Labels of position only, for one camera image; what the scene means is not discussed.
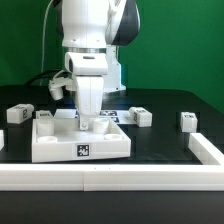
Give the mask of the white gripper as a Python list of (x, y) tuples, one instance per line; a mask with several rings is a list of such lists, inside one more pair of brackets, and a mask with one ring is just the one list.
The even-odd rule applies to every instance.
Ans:
[(72, 73), (76, 87), (79, 128), (86, 131), (89, 125), (87, 116), (95, 117), (101, 110), (104, 75), (108, 73), (106, 54), (67, 52), (65, 68)]

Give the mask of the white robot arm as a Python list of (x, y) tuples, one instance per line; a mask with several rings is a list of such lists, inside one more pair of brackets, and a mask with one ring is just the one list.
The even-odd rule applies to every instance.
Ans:
[(53, 0), (62, 35), (65, 68), (72, 74), (79, 128), (101, 110), (104, 77), (109, 72), (106, 48), (126, 46), (138, 35), (136, 0)]

